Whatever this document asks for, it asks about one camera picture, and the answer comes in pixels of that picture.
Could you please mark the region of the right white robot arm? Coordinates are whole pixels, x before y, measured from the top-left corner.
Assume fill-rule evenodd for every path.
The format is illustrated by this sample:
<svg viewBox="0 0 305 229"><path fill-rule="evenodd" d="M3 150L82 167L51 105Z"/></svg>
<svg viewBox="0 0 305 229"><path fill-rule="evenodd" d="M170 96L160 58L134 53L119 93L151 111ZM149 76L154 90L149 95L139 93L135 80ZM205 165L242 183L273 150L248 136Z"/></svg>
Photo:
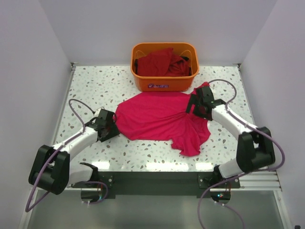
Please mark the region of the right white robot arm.
<svg viewBox="0 0 305 229"><path fill-rule="evenodd" d="M275 162L275 152L268 128L247 123L222 99L214 99L209 86L195 89L186 112L209 121L216 121L237 140L236 157L213 169L210 185L224 187L229 178L257 171Z"/></svg>

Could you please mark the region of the pink t shirt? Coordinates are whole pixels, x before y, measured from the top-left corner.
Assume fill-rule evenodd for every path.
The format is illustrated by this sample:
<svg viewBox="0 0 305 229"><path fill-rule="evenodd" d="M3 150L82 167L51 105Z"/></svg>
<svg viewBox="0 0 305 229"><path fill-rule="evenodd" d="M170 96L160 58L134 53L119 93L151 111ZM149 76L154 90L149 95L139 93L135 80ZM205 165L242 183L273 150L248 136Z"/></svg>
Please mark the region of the pink t shirt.
<svg viewBox="0 0 305 229"><path fill-rule="evenodd" d="M211 133L208 122L187 113L195 92L142 92L116 109L116 125L130 140L172 141L183 156L197 156Z"/></svg>

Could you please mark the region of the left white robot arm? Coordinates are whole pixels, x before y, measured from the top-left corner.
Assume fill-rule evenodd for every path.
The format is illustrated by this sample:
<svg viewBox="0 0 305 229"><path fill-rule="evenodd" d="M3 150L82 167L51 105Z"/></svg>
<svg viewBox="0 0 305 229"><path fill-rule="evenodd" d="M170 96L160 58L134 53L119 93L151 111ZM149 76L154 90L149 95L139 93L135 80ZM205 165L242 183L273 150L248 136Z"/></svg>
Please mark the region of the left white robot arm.
<svg viewBox="0 0 305 229"><path fill-rule="evenodd" d="M104 142L120 134L114 112L98 109L93 118L69 139L53 146L43 145L38 149L28 181L55 195L70 184L83 182L88 187L98 184L97 168L88 163L71 168L70 162L85 148L96 142Z"/></svg>

